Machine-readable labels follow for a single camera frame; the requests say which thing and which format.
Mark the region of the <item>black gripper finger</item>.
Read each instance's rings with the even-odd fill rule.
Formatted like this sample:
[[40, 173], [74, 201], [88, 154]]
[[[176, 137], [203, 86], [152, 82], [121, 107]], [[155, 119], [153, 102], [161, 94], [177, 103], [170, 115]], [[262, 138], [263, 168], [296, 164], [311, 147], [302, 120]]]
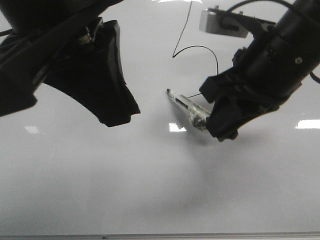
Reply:
[[255, 102], [249, 99], [221, 97], [214, 102], [206, 128], [218, 141], [234, 140], [238, 129], [262, 115], [277, 111], [279, 105]]
[[92, 40], [66, 46], [44, 82], [80, 103], [107, 127], [127, 124], [140, 109], [123, 76], [120, 26], [116, 20], [95, 19], [87, 28]]

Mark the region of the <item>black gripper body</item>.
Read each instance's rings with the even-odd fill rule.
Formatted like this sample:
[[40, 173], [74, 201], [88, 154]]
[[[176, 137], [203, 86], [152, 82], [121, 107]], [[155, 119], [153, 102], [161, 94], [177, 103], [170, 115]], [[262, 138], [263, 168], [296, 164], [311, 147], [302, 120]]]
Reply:
[[304, 78], [304, 52], [266, 46], [234, 55], [233, 67], [209, 76], [200, 93], [216, 108], [278, 108], [300, 87]]
[[0, 44], [0, 114], [33, 107], [35, 92], [71, 43], [87, 44], [88, 25], [114, 0], [3, 0], [0, 11], [9, 22]]

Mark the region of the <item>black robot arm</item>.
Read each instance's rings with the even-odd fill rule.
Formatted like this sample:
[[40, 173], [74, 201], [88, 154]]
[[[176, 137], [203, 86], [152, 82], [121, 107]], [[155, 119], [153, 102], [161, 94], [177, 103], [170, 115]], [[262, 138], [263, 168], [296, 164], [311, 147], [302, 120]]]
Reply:
[[320, 3], [286, 3], [278, 22], [209, 8], [210, 33], [233, 37], [253, 35], [239, 49], [232, 68], [208, 77], [199, 91], [213, 104], [206, 128], [219, 141], [235, 139], [247, 122], [274, 112], [301, 86], [320, 63]]

